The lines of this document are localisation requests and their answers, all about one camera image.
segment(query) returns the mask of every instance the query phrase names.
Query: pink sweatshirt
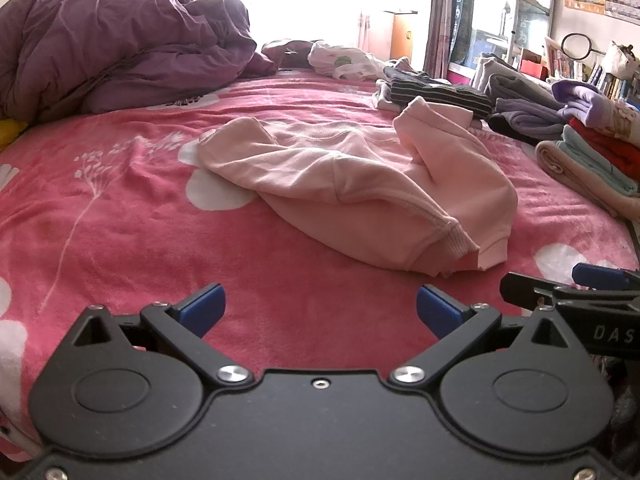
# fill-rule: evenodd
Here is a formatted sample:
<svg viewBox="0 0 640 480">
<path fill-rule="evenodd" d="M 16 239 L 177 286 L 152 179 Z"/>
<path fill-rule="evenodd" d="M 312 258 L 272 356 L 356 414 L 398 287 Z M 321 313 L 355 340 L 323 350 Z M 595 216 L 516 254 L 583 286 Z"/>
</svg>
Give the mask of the pink sweatshirt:
<svg viewBox="0 0 640 480">
<path fill-rule="evenodd" d="M 287 222 L 369 264 L 487 269 L 507 257 L 516 191 L 466 131 L 472 113 L 418 97 L 394 128 L 235 119 L 200 143 L 203 164 L 256 190 Z"/>
</svg>

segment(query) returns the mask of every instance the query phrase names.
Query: yellow object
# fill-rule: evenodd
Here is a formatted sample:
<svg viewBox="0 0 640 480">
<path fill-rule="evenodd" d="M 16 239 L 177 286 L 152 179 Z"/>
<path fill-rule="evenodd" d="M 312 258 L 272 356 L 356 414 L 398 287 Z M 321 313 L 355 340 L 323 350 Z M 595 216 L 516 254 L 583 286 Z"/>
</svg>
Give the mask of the yellow object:
<svg viewBox="0 0 640 480">
<path fill-rule="evenodd" d="M 29 126 L 27 123 L 14 121 L 13 119 L 0 121 L 0 152 L 14 142 L 14 140 L 18 138 L 18 135 L 20 135 L 20 132 L 27 126 Z"/>
</svg>

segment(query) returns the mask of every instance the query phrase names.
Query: striped garment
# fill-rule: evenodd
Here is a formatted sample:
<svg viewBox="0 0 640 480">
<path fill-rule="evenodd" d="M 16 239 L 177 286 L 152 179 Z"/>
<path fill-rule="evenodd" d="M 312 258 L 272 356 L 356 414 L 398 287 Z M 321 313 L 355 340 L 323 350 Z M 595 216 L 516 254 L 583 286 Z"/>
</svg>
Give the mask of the striped garment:
<svg viewBox="0 0 640 480">
<path fill-rule="evenodd" d="M 446 85 L 431 79 L 425 72 L 411 74 L 397 69 L 385 68 L 391 77 L 391 101 L 405 106 L 421 96 L 428 103 L 441 103 L 466 108 L 475 119 L 485 119 L 492 111 L 488 97 L 469 85 Z"/>
</svg>

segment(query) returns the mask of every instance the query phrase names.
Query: triangular cutout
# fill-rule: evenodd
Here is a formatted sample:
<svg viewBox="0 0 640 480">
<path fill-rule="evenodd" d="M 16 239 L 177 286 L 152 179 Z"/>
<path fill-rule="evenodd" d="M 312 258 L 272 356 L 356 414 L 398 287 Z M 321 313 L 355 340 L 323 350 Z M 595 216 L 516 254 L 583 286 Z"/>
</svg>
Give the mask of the triangular cutout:
<svg viewBox="0 0 640 480">
<path fill-rule="evenodd" d="M 109 341 L 111 341 L 111 337 L 102 319 L 99 317 L 90 317 L 82 329 L 82 332 L 80 332 L 74 341 L 74 345 L 96 345 L 99 343 L 108 343 Z"/>
<path fill-rule="evenodd" d="M 531 341 L 538 345 L 556 346 L 558 348 L 568 347 L 554 322 L 546 318 L 540 320 L 536 333 L 533 335 Z"/>
</svg>

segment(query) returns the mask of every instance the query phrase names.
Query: black ring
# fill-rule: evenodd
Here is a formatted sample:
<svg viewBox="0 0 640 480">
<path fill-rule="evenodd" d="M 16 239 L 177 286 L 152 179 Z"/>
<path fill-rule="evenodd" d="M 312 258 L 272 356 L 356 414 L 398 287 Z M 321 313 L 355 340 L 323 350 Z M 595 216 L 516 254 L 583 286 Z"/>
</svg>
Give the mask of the black ring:
<svg viewBox="0 0 640 480">
<path fill-rule="evenodd" d="M 583 38 L 587 38 L 587 41 L 589 41 L 589 48 L 587 50 L 587 54 L 585 56 L 582 57 L 573 57 L 573 56 L 569 56 L 569 54 L 567 54 L 567 52 L 564 50 L 564 42 L 572 37 L 572 36 L 582 36 Z M 587 59 L 589 57 L 589 54 L 591 54 L 591 52 L 594 52 L 593 50 L 593 43 L 591 43 L 591 38 L 589 36 L 587 36 L 586 34 L 583 34 L 581 32 L 572 32 L 571 34 L 567 34 L 564 38 L 562 38 L 562 42 L 560 43 L 560 51 L 567 56 L 569 59 L 573 59 L 574 61 L 581 61 L 583 59 Z"/>
</svg>

